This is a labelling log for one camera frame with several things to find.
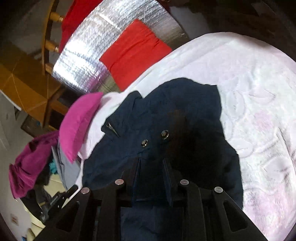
white wall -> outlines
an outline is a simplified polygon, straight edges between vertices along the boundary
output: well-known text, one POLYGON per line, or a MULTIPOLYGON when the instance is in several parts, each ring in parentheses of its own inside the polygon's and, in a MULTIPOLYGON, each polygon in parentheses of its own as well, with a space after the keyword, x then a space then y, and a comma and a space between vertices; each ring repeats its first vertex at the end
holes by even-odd
POLYGON ((31 221, 29 214, 23 208, 22 202, 20 200, 17 202, 12 197, 8 179, 8 166, 10 163, 14 163, 15 158, 32 139, 20 128, 25 117, 26 114, 21 113, 16 121, 13 105, 0 94, 0 123, 4 132, 0 131, 0 139, 6 138, 8 142, 8 147, 5 148, 0 141, 0 212, 7 226, 19 241, 22 240, 22 236, 25 236, 27 229, 31 227, 31 221), (19 226, 11 223, 11 214, 18 217, 19 226))

gold button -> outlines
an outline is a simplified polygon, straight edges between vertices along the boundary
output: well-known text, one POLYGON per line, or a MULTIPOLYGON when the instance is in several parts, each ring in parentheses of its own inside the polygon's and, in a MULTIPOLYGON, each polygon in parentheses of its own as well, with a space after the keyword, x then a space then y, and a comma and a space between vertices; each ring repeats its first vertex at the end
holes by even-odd
POLYGON ((165 131, 162 131, 161 132, 161 138, 163 139, 163 140, 165 140, 165 139, 167 139, 168 138, 168 130, 165 130, 165 131))
POLYGON ((144 140, 144 141, 142 141, 142 143, 141 143, 141 146, 142 147, 145 147, 145 146, 147 146, 148 145, 148 140, 144 140))

navy blue garment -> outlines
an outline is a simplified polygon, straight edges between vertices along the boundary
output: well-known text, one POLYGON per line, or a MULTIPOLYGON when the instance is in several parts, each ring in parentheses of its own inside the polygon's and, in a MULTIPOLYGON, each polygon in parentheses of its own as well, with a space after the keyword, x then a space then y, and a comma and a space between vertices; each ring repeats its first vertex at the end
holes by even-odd
POLYGON ((181 240, 182 211, 166 201, 163 158, 201 188, 222 187, 242 208, 239 158, 224 138, 220 114, 216 86, 180 78, 145 98, 130 93, 106 119, 104 137, 84 162, 83 185, 103 188, 141 160, 137 202, 121 209, 122 241, 181 240))

pink pillow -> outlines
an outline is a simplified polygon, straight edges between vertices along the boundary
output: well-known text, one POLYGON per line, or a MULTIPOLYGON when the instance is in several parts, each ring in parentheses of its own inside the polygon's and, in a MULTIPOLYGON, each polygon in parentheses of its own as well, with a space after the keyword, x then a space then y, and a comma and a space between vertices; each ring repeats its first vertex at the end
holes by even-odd
POLYGON ((77 158, 89 124, 98 109, 102 92, 81 96, 70 107, 59 129, 59 141, 68 160, 73 163, 77 158))

bed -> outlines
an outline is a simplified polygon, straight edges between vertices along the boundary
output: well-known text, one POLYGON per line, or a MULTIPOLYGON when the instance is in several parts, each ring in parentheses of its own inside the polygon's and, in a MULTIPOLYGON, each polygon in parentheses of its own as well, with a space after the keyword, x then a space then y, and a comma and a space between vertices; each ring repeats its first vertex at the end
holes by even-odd
POLYGON ((296 222, 295 74, 296 63, 262 41, 225 32, 203 35, 151 66, 124 92, 103 96, 79 155, 87 161, 104 135, 105 119, 130 92, 145 97, 179 77, 217 85, 225 138, 240 157, 243 211, 269 241, 282 241, 296 222))

